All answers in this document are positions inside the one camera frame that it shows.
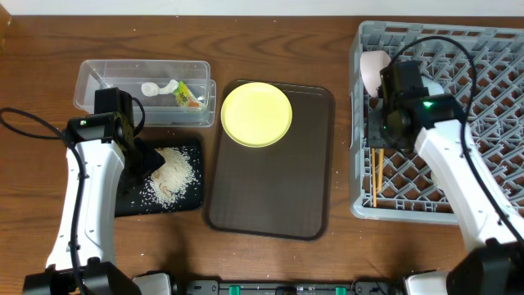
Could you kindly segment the wooden chopstick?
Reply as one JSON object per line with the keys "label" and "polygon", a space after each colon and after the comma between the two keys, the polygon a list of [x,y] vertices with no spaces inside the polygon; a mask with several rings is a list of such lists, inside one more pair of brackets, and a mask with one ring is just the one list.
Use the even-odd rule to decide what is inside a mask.
{"label": "wooden chopstick", "polygon": [[372,174],[372,205],[377,207],[377,176],[376,176],[376,152],[371,148],[371,174]]}
{"label": "wooden chopstick", "polygon": [[377,172],[377,192],[382,191],[382,182],[383,182],[383,164],[384,164],[384,149],[379,151],[379,160],[378,160],[378,172]]}

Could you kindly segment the pile of rice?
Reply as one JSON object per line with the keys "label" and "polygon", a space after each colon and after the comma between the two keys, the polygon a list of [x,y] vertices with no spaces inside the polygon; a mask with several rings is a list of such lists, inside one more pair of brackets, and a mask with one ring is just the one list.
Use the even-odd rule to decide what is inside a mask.
{"label": "pile of rice", "polygon": [[141,207],[159,206],[163,210],[179,207],[182,201],[189,200],[189,193],[196,192],[201,182],[196,162],[191,159],[187,147],[159,147],[156,149],[165,163],[146,180],[138,196]]}

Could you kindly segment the light blue bowl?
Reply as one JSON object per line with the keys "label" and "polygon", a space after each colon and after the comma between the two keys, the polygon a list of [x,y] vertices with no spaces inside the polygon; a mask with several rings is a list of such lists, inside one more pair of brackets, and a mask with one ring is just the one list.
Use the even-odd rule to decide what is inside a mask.
{"label": "light blue bowl", "polygon": [[441,95],[445,93],[445,90],[439,83],[435,82],[432,79],[427,78],[426,76],[422,77],[422,83],[424,87],[427,88],[430,96],[436,96],[436,95]]}

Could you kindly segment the pink white bowl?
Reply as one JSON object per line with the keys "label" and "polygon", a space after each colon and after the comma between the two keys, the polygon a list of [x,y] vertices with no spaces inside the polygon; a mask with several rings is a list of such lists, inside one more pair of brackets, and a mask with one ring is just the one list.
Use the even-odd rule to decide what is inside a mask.
{"label": "pink white bowl", "polygon": [[378,97],[381,86],[380,71],[391,62],[390,56],[384,51],[363,52],[360,57],[360,74],[364,87],[372,98]]}

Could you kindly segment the green snack wrapper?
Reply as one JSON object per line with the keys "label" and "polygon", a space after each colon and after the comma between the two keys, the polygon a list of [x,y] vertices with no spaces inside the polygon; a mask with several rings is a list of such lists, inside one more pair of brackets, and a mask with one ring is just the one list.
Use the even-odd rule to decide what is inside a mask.
{"label": "green snack wrapper", "polygon": [[179,107],[202,107],[201,102],[183,81],[178,83],[173,95]]}

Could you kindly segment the yellow plate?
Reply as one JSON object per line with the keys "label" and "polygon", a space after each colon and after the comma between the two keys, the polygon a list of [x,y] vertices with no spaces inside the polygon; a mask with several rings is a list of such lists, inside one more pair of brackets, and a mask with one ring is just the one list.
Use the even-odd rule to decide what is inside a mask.
{"label": "yellow plate", "polygon": [[279,141],[291,127],[293,110],[287,95],[274,85],[248,82],[224,99],[220,119],[234,142],[263,148]]}

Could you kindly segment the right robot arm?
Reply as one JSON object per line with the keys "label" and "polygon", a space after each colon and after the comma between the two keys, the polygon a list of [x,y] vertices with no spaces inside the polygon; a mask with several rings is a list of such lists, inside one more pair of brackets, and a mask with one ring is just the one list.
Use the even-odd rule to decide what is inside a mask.
{"label": "right robot arm", "polygon": [[412,149],[451,205],[467,256],[450,272],[405,279],[408,294],[521,294],[523,219],[476,148],[456,98],[423,77],[415,61],[384,54],[360,62],[364,87],[381,98],[384,148]]}

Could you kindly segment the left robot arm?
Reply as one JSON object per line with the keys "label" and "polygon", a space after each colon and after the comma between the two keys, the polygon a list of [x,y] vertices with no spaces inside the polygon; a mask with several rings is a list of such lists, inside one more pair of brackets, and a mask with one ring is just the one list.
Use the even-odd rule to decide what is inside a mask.
{"label": "left robot arm", "polygon": [[44,272],[25,277],[25,294],[168,294],[165,273],[130,279],[115,264],[115,203],[165,164],[133,122],[137,101],[118,88],[97,90],[94,113],[69,120],[68,183],[61,225]]}

